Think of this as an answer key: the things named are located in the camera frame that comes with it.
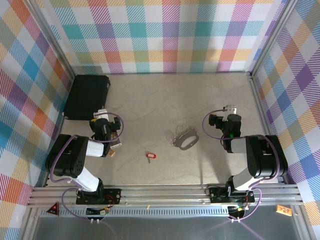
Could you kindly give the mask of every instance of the plaid wallpaper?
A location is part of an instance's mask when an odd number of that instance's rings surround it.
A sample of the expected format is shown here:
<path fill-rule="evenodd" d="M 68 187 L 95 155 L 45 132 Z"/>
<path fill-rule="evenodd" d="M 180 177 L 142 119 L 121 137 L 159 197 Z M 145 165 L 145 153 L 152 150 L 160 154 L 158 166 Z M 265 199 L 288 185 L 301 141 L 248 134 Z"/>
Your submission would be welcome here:
<path fill-rule="evenodd" d="M 298 3 L 255 79 L 320 239 L 319 0 Z"/>
<path fill-rule="evenodd" d="M 18 236 L 70 86 L 23 0 L 0 0 L 0 240 Z"/>
<path fill-rule="evenodd" d="M 37 2 L 79 73 L 122 74 L 242 71 L 277 1 Z"/>
<path fill-rule="evenodd" d="M 288 0 L 281 0 L 281 3 L 279 4 L 278 9 L 276 10 L 276 12 L 274 14 L 274 16 L 272 18 L 272 21 L 271 21 L 267 31 L 265 32 L 265 34 L 264 34 L 264 36 L 262 38 L 262 41 L 259 44 L 259 48 L 257 49 L 257 51 L 256 51 L 256 53 L 255 53 L 255 55 L 253 57 L 253 61 L 251 62 L 250 67 L 248 69 L 249 72 L 252 72 L 252 70 L 253 70 L 257 60 L 259 59 L 259 57 L 261 55 L 261 52 L 264 49 L 264 47 L 265 47 L 265 45 L 267 43 L 267 40 L 268 40 L 272 30 L 274 29 L 274 27 L 275 27 L 275 25 L 277 23 L 277 20 L 278 20 L 280 14 L 282 13 L 282 11 L 283 11 L 283 9 L 284 9 L 284 7 L 285 7 L 287 2 L 288 2 Z"/>

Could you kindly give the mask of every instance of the warning triangle sticker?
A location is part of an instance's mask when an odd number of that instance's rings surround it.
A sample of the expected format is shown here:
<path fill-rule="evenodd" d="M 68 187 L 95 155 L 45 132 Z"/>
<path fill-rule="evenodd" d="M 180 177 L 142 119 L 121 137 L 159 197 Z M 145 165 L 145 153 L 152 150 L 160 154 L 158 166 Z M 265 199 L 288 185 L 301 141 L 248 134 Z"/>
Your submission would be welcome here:
<path fill-rule="evenodd" d="M 53 214 L 59 216 L 59 202 L 57 201 L 52 207 L 46 211 L 48 214 Z"/>

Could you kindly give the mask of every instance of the gray floor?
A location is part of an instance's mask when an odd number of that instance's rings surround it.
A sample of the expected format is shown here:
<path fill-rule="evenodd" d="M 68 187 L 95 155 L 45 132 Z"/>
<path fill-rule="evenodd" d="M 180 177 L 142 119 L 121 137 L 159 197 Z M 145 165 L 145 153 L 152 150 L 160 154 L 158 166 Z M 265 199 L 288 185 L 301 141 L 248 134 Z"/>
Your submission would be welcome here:
<path fill-rule="evenodd" d="M 225 183 L 241 172 L 243 154 L 229 154 L 202 130 L 204 116 L 236 105 L 242 135 L 263 133 L 245 73 L 111 75 L 106 101 L 109 112 L 125 123 L 115 156 L 87 157 L 85 167 L 106 185 Z M 222 133 L 210 127 L 214 136 Z M 194 126 L 199 141 L 182 151 L 168 137 L 179 126 Z M 88 121 L 65 120 L 64 134 L 92 136 Z M 145 152 L 157 158 L 149 164 Z"/>

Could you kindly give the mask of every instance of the small orange object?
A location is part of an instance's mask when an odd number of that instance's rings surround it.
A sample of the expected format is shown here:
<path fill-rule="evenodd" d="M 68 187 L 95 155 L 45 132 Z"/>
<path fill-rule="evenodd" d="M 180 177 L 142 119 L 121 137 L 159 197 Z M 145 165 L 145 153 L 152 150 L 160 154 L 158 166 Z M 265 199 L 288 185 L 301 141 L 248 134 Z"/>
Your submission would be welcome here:
<path fill-rule="evenodd" d="M 286 206 L 282 206 L 282 205 L 277 205 L 276 206 L 276 212 L 280 213 L 280 214 L 284 214 L 287 215 L 289 217 L 292 216 L 292 209 Z"/>
<path fill-rule="evenodd" d="M 148 152 L 147 155 L 146 155 L 147 158 L 150 158 L 150 159 L 155 159 L 157 156 L 154 154 L 154 153 L 150 153 Z"/>

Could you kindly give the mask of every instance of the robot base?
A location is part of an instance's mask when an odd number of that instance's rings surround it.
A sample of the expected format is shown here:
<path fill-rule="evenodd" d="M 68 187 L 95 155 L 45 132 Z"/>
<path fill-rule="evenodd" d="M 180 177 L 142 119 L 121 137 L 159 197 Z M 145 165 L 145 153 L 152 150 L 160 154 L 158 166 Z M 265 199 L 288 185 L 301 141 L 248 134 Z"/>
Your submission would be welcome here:
<path fill-rule="evenodd" d="M 99 179 L 96 191 L 78 191 L 76 195 L 76 205 L 118 205 L 121 199 L 121 189 L 104 188 L 103 182 Z"/>
<path fill-rule="evenodd" d="M 237 204 L 246 204 L 254 203 L 255 196 L 252 191 L 243 192 L 243 193 L 232 193 L 228 196 L 227 188 L 222 187 L 209 187 L 210 202 L 212 204 L 221 204 L 221 203 L 237 203 Z"/>

